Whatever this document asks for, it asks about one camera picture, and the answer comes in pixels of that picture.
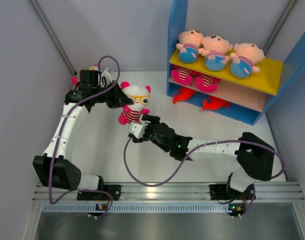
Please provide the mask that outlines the white pink plush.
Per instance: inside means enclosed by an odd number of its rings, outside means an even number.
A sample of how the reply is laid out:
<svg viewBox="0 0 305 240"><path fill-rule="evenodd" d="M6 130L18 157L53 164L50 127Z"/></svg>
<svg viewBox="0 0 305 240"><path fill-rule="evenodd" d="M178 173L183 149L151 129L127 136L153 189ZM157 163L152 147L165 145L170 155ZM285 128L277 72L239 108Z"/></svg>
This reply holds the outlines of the white pink plush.
<svg viewBox="0 0 305 240"><path fill-rule="evenodd" d="M204 93L213 93L218 89L220 78L206 74L201 74L195 79L195 87Z"/></svg>
<svg viewBox="0 0 305 240"><path fill-rule="evenodd" d="M76 86L77 83L79 83L81 80L84 81L86 80L87 77L90 77L91 79L97 80L97 83L99 82L99 68L98 65L91 65L87 69L82 69L77 73L76 75L73 75L70 78L71 83Z"/></svg>
<svg viewBox="0 0 305 240"><path fill-rule="evenodd" d="M123 93L132 100L133 104L124 105L122 112L118 117L118 122L121 125L130 124L132 122L141 123L142 115L147 115L150 110L147 105L151 99L151 86L150 85L131 85L127 81L120 84Z"/></svg>

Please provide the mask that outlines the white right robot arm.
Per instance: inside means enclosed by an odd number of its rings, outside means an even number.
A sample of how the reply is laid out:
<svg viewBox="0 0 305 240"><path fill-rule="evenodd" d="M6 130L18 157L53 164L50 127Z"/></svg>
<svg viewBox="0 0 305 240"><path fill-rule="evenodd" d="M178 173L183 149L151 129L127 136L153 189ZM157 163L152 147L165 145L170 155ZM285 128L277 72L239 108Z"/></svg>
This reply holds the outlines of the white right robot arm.
<svg viewBox="0 0 305 240"><path fill-rule="evenodd" d="M227 181L226 194L233 199L244 193L255 181L273 178L275 149L251 132L233 140L201 140L179 135L158 116L144 115L146 124L131 122L128 135L134 143L149 141L177 161L236 162L238 169Z"/></svg>

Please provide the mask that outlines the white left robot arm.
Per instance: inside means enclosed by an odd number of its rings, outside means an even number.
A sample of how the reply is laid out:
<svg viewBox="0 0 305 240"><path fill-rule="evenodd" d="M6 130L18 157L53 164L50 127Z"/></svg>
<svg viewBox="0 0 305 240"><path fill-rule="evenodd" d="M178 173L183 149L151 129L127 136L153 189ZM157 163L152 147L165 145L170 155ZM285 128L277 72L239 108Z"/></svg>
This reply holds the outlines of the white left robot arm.
<svg viewBox="0 0 305 240"><path fill-rule="evenodd" d="M33 167L44 187L69 191L88 190L88 194L95 200L104 197L106 188L103 178L82 173L71 162L83 122L92 107L101 103L116 109L133 102L112 79L110 68L103 72L97 69L81 70L76 87L65 95L63 112L54 136L43 154L33 159Z"/></svg>

